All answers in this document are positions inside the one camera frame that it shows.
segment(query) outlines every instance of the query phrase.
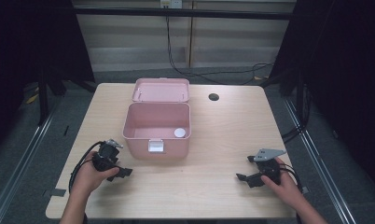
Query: pink lid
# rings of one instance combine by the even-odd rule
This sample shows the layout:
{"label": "pink lid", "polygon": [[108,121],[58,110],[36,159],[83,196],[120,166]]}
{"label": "pink lid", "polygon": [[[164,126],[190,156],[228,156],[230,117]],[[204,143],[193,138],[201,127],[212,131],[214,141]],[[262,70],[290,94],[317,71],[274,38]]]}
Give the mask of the pink lid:
{"label": "pink lid", "polygon": [[189,82],[184,78],[140,78],[135,83],[135,102],[187,102]]}

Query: wall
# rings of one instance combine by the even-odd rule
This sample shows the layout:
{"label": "wall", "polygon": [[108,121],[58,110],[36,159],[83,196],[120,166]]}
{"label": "wall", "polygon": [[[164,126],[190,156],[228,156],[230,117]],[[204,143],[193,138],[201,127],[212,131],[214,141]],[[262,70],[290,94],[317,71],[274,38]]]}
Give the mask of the wall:
{"label": "wall", "polygon": [[[160,1],[84,1],[75,6],[160,7]],[[292,12],[295,1],[183,1],[183,8]],[[94,72],[169,68],[164,17],[77,15]],[[288,21],[170,18],[177,67],[272,63]]]}

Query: human hand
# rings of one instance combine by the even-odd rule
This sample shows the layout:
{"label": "human hand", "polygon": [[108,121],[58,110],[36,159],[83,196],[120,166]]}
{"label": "human hand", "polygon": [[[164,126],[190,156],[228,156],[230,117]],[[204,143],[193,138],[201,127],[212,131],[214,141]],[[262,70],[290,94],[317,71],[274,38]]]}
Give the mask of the human hand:
{"label": "human hand", "polygon": [[[278,163],[285,164],[281,159],[275,158]],[[296,209],[296,206],[305,200],[300,190],[295,184],[295,181],[287,171],[281,171],[280,175],[281,185],[275,184],[267,176],[263,175],[261,180],[268,186],[275,194],[286,204]]]}
{"label": "human hand", "polygon": [[90,194],[100,186],[103,180],[118,173],[118,167],[103,172],[97,171],[91,161],[94,153],[96,152],[91,151],[87,155],[83,165],[77,172],[74,185],[71,189],[71,194],[74,193],[80,194],[84,197],[89,197]]}

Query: black circular hole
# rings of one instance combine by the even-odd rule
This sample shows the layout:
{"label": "black circular hole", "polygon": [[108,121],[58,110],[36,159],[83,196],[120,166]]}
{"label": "black circular hole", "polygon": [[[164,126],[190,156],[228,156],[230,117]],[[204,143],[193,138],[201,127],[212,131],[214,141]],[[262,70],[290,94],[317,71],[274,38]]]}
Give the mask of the black circular hole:
{"label": "black circular hole", "polygon": [[219,95],[216,94],[216,93],[211,93],[211,94],[208,96],[208,98],[210,98],[210,100],[212,100],[212,101],[217,101],[217,100],[219,100]]}

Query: black curtain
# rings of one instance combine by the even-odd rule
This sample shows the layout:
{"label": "black curtain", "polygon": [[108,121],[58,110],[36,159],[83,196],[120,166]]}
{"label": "black curtain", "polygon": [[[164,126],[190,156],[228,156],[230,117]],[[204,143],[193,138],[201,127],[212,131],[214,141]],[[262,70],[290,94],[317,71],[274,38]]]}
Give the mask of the black curtain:
{"label": "black curtain", "polygon": [[0,141],[21,104],[23,87],[38,81],[40,70],[56,94],[64,91],[62,79],[94,81],[76,15],[41,7],[72,3],[0,1]]}
{"label": "black curtain", "polygon": [[[375,182],[375,1],[336,0],[318,26],[310,28],[306,21],[289,25],[302,23],[294,34],[288,33],[292,32],[288,27],[273,75],[298,65],[313,101]],[[317,44],[306,45],[305,38]],[[297,40],[302,41],[302,49]],[[291,90],[296,82],[284,80],[281,85]]]}

